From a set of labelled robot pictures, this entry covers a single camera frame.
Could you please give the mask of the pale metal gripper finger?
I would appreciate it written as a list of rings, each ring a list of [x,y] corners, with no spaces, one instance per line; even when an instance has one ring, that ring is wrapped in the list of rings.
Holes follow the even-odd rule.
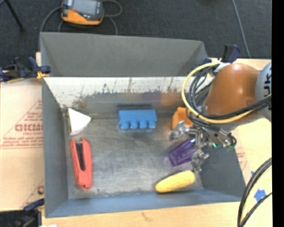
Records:
[[[203,152],[201,149],[197,149],[191,156],[192,171],[195,173],[201,172],[202,165],[208,157],[208,153]]]
[[[169,140],[177,140],[187,135],[189,129],[185,127],[184,121],[179,121],[169,133]]]

